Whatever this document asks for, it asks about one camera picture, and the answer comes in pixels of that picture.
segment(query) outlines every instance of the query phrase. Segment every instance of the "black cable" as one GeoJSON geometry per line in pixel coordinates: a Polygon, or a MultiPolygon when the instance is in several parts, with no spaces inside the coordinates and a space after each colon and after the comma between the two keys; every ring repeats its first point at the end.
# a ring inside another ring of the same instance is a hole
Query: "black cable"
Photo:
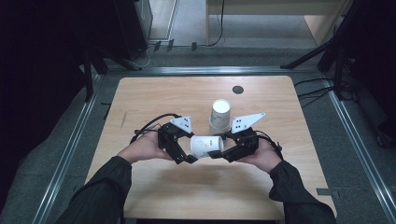
{"type": "Polygon", "coordinates": [[[313,95],[313,96],[305,96],[303,98],[300,98],[299,100],[302,101],[302,100],[311,99],[311,98],[318,98],[318,97],[321,97],[322,94],[321,95],[313,95]]]}
{"type": "Polygon", "coordinates": [[[304,81],[297,82],[296,84],[294,84],[294,87],[296,87],[296,86],[298,86],[298,85],[300,85],[300,84],[306,83],[306,82],[320,81],[320,80],[330,80],[330,81],[333,81],[333,78],[322,77],[322,78],[308,79],[308,80],[304,80],[304,81]]]}
{"type": "Polygon", "coordinates": [[[133,62],[133,61],[137,60],[137,59],[140,58],[140,57],[146,52],[146,50],[148,50],[148,49],[149,49],[149,45],[148,45],[147,48],[140,50],[140,52],[138,52],[137,55],[135,55],[131,60],[128,60],[128,61],[133,62]]]}
{"type": "Polygon", "coordinates": [[[279,144],[279,143],[276,144],[267,134],[265,134],[265,135],[266,135],[266,136],[264,136],[264,135],[258,135],[258,136],[259,136],[259,138],[268,141],[268,142],[270,143],[271,147],[273,147],[274,152],[276,153],[276,155],[277,155],[281,160],[283,160],[283,155],[282,155],[282,153],[281,153],[282,147],[280,146],[280,144],[279,144]]]}
{"type": "Polygon", "coordinates": [[[326,95],[327,93],[329,93],[329,92],[330,92],[330,91],[325,91],[325,92],[323,92],[323,93],[322,93],[320,96],[318,96],[316,99],[314,99],[314,100],[308,102],[308,103],[305,104],[305,105],[302,105],[301,108],[306,107],[306,106],[308,106],[308,105],[314,103],[316,100],[318,100],[318,99],[320,99],[321,97],[325,96],[325,95],[326,95]]]}
{"type": "Polygon", "coordinates": [[[219,39],[213,44],[210,44],[210,45],[199,45],[199,46],[213,47],[213,46],[215,46],[215,45],[217,45],[219,43],[219,41],[222,38],[222,33],[223,33],[223,17],[224,17],[224,0],[222,1],[222,6],[221,6],[221,25],[220,25],[221,33],[220,33],[219,39]]]}
{"type": "Polygon", "coordinates": [[[325,87],[325,88],[321,88],[321,89],[318,89],[318,90],[315,90],[315,91],[310,91],[310,92],[305,92],[305,93],[299,94],[299,95],[297,95],[297,97],[300,98],[300,97],[303,97],[303,96],[306,96],[306,95],[311,95],[311,94],[314,94],[314,93],[317,93],[317,92],[332,91],[332,90],[333,90],[333,87],[325,87]]]}
{"type": "MultiPolygon", "coordinates": [[[[147,132],[155,132],[155,133],[159,133],[159,131],[158,130],[156,130],[156,129],[151,129],[151,127],[149,127],[149,129],[145,129],[145,130],[142,130],[143,132],[142,133],[147,133],[147,132]]],[[[140,132],[140,130],[134,130],[134,134],[138,134],[140,132]]]]}
{"type": "Polygon", "coordinates": [[[266,137],[268,137],[269,139],[271,139],[270,136],[268,136],[268,134],[266,134],[266,133],[264,133],[264,132],[262,132],[262,131],[254,131],[254,132],[255,132],[255,133],[261,133],[261,134],[265,135],[266,137]]]}
{"type": "Polygon", "coordinates": [[[155,121],[157,121],[157,120],[159,120],[159,119],[163,119],[163,118],[169,117],[169,116],[173,116],[174,118],[181,118],[180,115],[172,114],[172,113],[171,113],[171,114],[163,114],[163,115],[160,115],[159,117],[153,119],[153,120],[150,121],[148,124],[146,124],[143,128],[141,128],[141,129],[139,130],[139,132],[131,139],[131,142],[130,142],[129,144],[132,144],[132,142],[136,141],[137,137],[138,137],[140,134],[142,134],[145,130],[147,130],[147,127],[150,126],[152,123],[154,123],[155,121]]]}
{"type": "MultiPolygon", "coordinates": [[[[221,22],[220,22],[220,20],[219,20],[219,15],[216,15],[216,17],[217,17],[217,19],[218,19],[218,24],[219,24],[219,26],[221,27],[221,31],[223,31],[222,24],[221,24],[221,22]]],[[[223,46],[223,45],[225,44],[225,37],[223,36],[222,39],[223,39],[223,43],[222,43],[222,46],[223,46]]]]}

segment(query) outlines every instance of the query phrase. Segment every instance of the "person's hand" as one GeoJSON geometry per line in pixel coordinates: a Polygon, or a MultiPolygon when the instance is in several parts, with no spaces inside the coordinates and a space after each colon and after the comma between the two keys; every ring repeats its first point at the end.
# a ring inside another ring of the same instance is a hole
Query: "person's hand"
{"type": "Polygon", "coordinates": [[[259,139],[259,147],[256,152],[238,161],[255,165],[269,174],[282,160],[277,156],[274,148],[268,141],[259,139]]]}
{"type": "Polygon", "coordinates": [[[158,148],[158,133],[148,132],[132,142],[131,145],[123,149],[117,156],[127,160],[129,163],[146,161],[151,159],[164,159],[171,161],[171,157],[165,151],[158,148]]]}

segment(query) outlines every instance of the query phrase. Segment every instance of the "forearm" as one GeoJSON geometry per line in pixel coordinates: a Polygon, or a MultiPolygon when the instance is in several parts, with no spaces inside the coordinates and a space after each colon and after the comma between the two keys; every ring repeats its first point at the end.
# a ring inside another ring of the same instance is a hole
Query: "forearm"
{"type": "Polygon", "coordinates": [[[295,167],[282,161],[270,172],[270,176],[274,181],[270,198],[284,204],[287,223],[335,223],[332,209],[304,188],[295,167]]]}
{"type": "Polygon", "coordinates": [[[130,187],[130,163],[113,157],[74,194],[57,223],[116,223],[130,187]]]}

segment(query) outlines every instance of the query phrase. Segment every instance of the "white paper cup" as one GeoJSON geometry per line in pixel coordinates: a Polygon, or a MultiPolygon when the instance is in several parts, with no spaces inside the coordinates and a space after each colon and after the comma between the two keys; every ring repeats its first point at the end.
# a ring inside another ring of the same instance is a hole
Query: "white paper cup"
{"type": "Polygon", "coordinates": [[[219,133],[226,133],[228,131],[230,131],[231,125],[229,124],[227,127],[225,128],[217,128],[215,127],[212,122],[210,122],[210,118],[209,118],[209,135],[215,135],[215,134],[219,134],[219,133]]]}
{"type": "Polygon", "coordinates": [[[196,136],[191,138],[191,155],[197,159],[209,157],[207,152],[223,150],[224,144],[220,136],[196,136]]]}
{"type": "Polygon", "coordinates": [[[223,129],[230,125],[231,105],[223,99],[216,100],[212,105],[210,123],[217,129],[223,129]]]}

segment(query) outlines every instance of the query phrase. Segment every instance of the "tripod leg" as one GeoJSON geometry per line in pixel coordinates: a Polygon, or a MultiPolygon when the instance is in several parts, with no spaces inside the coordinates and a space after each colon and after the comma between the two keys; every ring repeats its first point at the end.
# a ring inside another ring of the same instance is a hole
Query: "tripod leg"
{"type": "Polygon", "coordinates": [[[110,52],[108,52],[108,51],[106,51],[106,50],[104,50],[104,49],[102,49],[102,48],[95,47],[95,49],[96,49],[99,53],[101,53],[102,55],[104,55],[105,57],[107,57],[107,58],[113,60],[114,62],[116,62],[117,64],[123,66],[124,68],[127,68],[127,69],[132,70],[132,71],[141,70],[141,68],[137,68],[137,69],[134,68],[133,65],[131,65],[131,64],[127,63],[127,62],[125,62],[123,59],[117,58],[116,56],[114,56],[113,54],[111,54],[110,52]]]}
{"type": "Polygon", "coordinates": [[[85,88],[87,90],[85,102],[88,102],[91,96],[93,95],[91,60],[90,60],[90,53],[88,48],[85,48],[84,51],[84,74],[85,74],[85,88]]]}
{"type": "Polygon", "coordinates": [[[311,58],[317,56],[321,52],[323,52],[326,49],[330,49],[332,47],[332,39],[330,39],[328,42],[324,43],[320,47],[310,51],[309,53],[305,54],[303,57],[297,59],[296,61],[292,63],[288,63],[285,65],[280,65],[280,68],[282,69],[293,69],[297,67],[298,65],[305,63],[306,61],[310,60],[311,58]]]}
{"type": "Polygon", "coordinates": [[[90,60],[96,72],[100,75],[107,75],[108,67],[102,55],[95,48],[90,48],[90,60]]]}
{"type": "Polygon", "coordinates": [[[344,49],[340,47],[338,50],[337,61],[335,62],[334,72],[334,93],[340,101],[343,100],[343,96],[341,95],[341,82],[343,79],[344,62],[345,52],[344,49]]]}

